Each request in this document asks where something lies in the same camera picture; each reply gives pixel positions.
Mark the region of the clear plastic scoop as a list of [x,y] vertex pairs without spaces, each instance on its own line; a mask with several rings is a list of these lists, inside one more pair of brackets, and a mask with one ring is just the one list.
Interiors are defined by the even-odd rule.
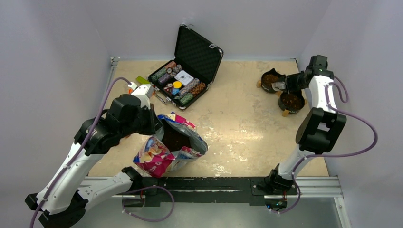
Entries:
[[286,92],[287,86],[284,81],[278,81],[278,82],[272,83],[272,89],[276,92]]

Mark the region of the pink blue pet food bag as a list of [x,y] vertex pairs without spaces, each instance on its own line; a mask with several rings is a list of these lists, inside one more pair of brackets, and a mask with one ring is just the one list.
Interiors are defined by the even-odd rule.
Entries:
[[192,122],[174,112],[160,114],[157,119],[162,127],[145,141],[133,159],[141,170],[160,178],[207,153],[208,145]]

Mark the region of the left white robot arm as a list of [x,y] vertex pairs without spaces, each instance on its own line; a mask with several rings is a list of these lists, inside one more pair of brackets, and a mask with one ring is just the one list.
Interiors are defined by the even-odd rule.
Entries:
[[83,122],[70,151],[57,173],[38,193],[29,194],[25,203],[45,228],[69,228],[85,213],[107,198],[128,192],[137,194],[143,186],[142,176],[132,167],[97,184],[81,187],[93,166],[134,133],[152,135],[159,124],[148,95],[124,94],[115,98],[108,109]]

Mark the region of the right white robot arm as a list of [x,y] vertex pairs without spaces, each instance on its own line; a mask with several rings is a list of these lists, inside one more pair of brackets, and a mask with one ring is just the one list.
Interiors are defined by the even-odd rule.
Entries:
[[272,193],[289,190],[296,175],[315,157],[330,152],[345,124],[346,116],[337,113],[331,92],[335,76],[327,69],[327,57],[312,56],[304,71],[280,77],[272,88],[284,95],[307,89],[311,93],[311,109],[296,133],[296,148],[287,160],[279,163],[265,178]]

